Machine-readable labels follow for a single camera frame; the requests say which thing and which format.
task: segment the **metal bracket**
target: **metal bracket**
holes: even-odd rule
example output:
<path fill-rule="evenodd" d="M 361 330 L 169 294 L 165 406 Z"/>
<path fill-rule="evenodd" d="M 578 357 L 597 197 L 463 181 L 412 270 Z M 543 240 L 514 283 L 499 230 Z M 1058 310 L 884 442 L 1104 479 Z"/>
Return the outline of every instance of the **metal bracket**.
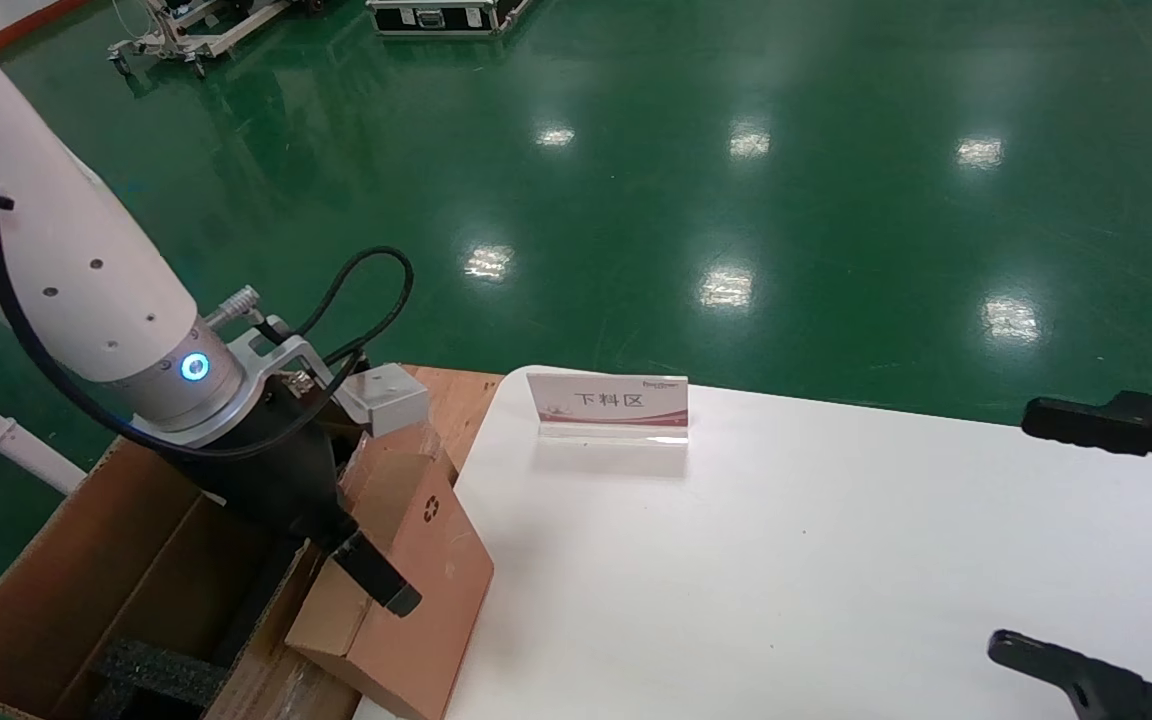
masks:
<path fill-rule="evenodd" d="M 247 417 L 247 414 L 250 414 L 256 402 L 260 401 L 265 381 L 279 370 L 298 363 L 305 366 L 320 388 L 333 381 L 335 376 L 332 369 L 324 363 L 310 341 L 294 336 L 291 328 L 278 314 L 268 314 L 265 320 L 273 325 L 274 329 L 283 333 L 287 341 L 268 354 L 260 355 L 256 348 L 268 341 L 259 331 L 251 328 L 228 343 L 229 351 L 243 367 L 242 384 L 228 404 L 190 429 L 159 429 L 142 419 L 139 415 L 132 417 L 132 426 L 145 430 L 165 442 L 204 447 L 228 433 L 234 425 Z M 342 382 L 332 397 L 340 409 L 346 411 L 349 419 L 371 427 L 373 437 L 407 427 L 429 417 L 429 392 L 399 365 L 382 365 L 367 370 L 366 373 L 353 376 Z"/>

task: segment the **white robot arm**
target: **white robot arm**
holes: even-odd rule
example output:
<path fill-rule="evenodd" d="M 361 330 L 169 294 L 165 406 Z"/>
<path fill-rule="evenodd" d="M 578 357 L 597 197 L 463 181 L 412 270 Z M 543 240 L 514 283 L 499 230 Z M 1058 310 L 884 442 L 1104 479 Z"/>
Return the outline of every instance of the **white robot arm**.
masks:
<path fill-rule="evenodd" d="M 303 334 L 349 270 L 376 255 L 403 265 L 397 304 L 364 336 L 321 359 Z M 391 389 L 402 382 L 389 378 L 379 397 L 367 397 L 364 382 L 357 389 L 344 384 L 364 344 L 393 323 L 411 286 L 406 256 L 374 247 L 347 263 L 300 328 L 264 318 L 250 288 L 200 318 L 194 297 L 136 220 L 0 70 L 0 319 L 29 359 L 92 419 L 159 452 L 228 509 L 275 532 L 311 539 L 400 616 L 415 609 L 420 593 L 340 507 L 332 444 L 314 417 L 332 401 L 365 427 L 378 404 L 424 416 L 429 404 L 418 384 L 399 391 L 403 397 Z M 227 344 L 217 329 L 238 316 L 255 327 Z M 257 353 L 263 338 L 273 350 Z M 333 374 L 328 364 L 340 359 L 346 365 Z M 132 425 L 92 401 L 58 362 L 120 393 L 136 411 Z M 276 373 L 293 363 L 323 386 L 308 407 Z"/>

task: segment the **open cardboard box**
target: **open cardboard box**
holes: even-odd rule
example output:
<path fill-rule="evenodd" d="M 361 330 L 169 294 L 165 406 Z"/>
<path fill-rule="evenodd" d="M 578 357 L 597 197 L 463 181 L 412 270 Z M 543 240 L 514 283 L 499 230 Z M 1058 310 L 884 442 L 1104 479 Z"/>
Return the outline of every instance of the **open cardboard box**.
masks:
<path fill-rule="evenodd" d="M 450 467 L 430 432 L 403 430 L 355 458 L 417 442 Z M 113 638 L 207 659 L 274 543 L 153 452 L 115 441 L 0 578 L 0 714 L 84 717 Z M 358 694 L 283 644 L 320 563 L 311 546 L 294 558 L 205 720 L 351 717 Z"/>

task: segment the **cardboard flap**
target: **cardboard flap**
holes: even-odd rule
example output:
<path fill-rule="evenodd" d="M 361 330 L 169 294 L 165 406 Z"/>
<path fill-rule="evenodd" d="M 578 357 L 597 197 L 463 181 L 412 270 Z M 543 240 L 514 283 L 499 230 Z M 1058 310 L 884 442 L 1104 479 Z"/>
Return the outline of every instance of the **cardboard flap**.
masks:
<path fill-rule="evenodd" d="M 355 506 L 353 516 L 362 532 L 387 555 L 394 546 L 394 538 L 397 538 L 407 507 L 420 486 L 420 478 L 433 462 L 424 455 L 385 452 L 376 457 L 369 473 L 356 483 L 347 484 L 349 501 Z M 288 630 L 287 644 L 343 657 L 370 609 L 367 593 L 362 592 L 362 588 L 339 564 L 326 561 L 296 623 Z"/>
<path fill-rule="evenodd" d="M 0 578 L 0 705 L 51 712 L 197 497 L 115 442 Z"/>

